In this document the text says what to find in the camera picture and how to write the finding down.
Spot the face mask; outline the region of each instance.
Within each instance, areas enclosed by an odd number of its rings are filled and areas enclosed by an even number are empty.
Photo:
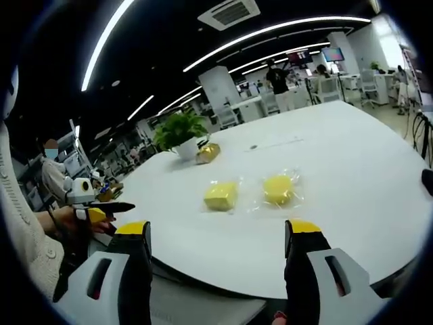
[[[45,155],[48,158],[54,159],[55,157],[57,157],[59,155],[59,150],[58,149],[45,149]]]

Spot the ceiling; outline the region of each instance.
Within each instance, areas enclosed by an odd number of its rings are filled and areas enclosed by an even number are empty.
[[[49,133],[60,138],[70,131],[69,118],[81,126],[80,140],[90,150],[115,135],[133,128],[138,120],[155,115],[171,102],[197,87],[198,75],[217,65],[217,60],[255,43],[221,61],[228,69],[272,53],[326,41],[332,30],[297,35],[312,28],[361,28],[362,22],[312,22],[289,26],[252,37],[207,59],[188,72],[186,66],[208,52],[253,31],[290,20],[315,16],[372,18],[367,1],[256,0],[259,16],[218,31],[197,17],[221,1],[135,0],[109,36],[93,71],[88,89],[81,92],[83,77],[93,49],[121,0],[57,1],[45,9],[28,32],[19,57],[20,87],[16,108],[9,121],[14,147],[32,156],[35,137]],[[240,78],[252,65],[232,74]],[[111,84],[120,81],[116,87]],[[154,95],[134,118],[128,116]],[[97,133],[112,127],[107,135]]]

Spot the round table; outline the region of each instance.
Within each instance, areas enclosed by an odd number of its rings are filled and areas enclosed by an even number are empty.
[[[162,152],[124,180],[120,200],[136,208],[115,225],[151,221],[153,256],[179,272],[236,293],[284,299],[289,217],[316,223],[372,284],[410,262],[426,238],[432,206],[421,183],[426,163],[358,108],[310,106],[219,131],[211,141],[221,153],[210,164]],[[302,205],[249,212],[263,200],[263,179],[284,169],[298,169]],[[207,212],[210,182],[231,180],[242,180],[233,212]]]

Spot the yellow sponge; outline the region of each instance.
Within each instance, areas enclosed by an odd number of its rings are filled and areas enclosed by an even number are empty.
[[[293,183],[288,176],[278,175],[268,178],[263,184],[265,200],[269,203],[282,205],[293,196]]]
[[[237,199],[237,186],[234,181],[212,185],[206,195],[204,202],[211,210],[228,211],[235,206]]]

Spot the white pillar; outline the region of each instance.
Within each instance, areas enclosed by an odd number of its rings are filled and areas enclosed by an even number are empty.
[[[344,71],[346,71],[348,74],[359,73],[357,59],[353,53],[353,49],[350,46],[346,34],[343,32],[332,32],[327,36],[327,39],[329,42],[331,42],[332,47],[339,47],[341,49],[341,52],[344,56],[344,61],[341,61],[340,64]]]
[[[213,109],[223,107],[227,100],[231,105],[241,101],[236,85],[225,66],[216,66],[201,74],[198,79]]]

